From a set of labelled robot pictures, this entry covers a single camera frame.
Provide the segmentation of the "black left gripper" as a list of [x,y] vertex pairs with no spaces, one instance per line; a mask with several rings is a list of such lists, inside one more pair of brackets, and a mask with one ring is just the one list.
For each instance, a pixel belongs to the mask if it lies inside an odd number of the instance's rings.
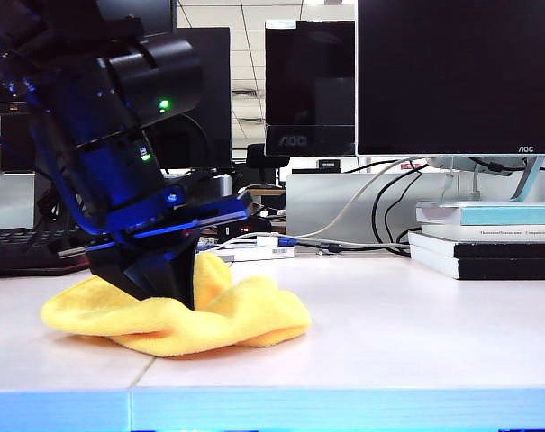
[[[203,130],[131,130],[85,143],[50,135],[54,180],[77,224],[103,237],[86,249],[93,275],[130,296],[195,307],[195,235],[248,218],[228,140]],[[130,254],[118,247],[136,250]]]

